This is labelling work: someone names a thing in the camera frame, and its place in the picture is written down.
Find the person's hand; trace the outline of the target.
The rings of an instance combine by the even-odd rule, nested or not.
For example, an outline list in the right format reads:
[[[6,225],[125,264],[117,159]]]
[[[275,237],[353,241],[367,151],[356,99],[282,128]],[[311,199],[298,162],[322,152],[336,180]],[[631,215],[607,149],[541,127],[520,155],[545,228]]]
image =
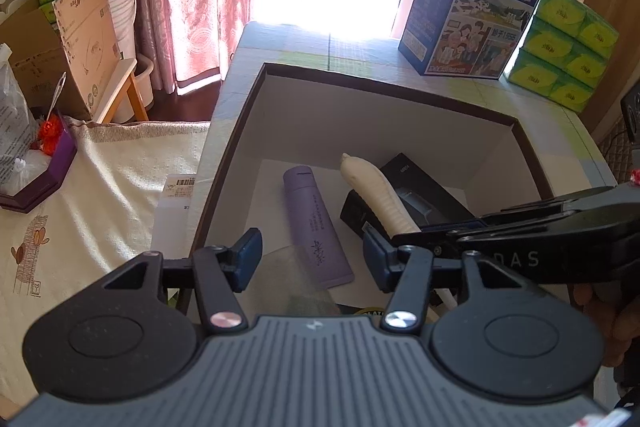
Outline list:
[[[602,303],[589,284],[575,285],[573,297],[582,311],[598,325],[605,339],[602,365],[620,366],[631,343],[639,337],[639,300],[617,311],[613,305]]]

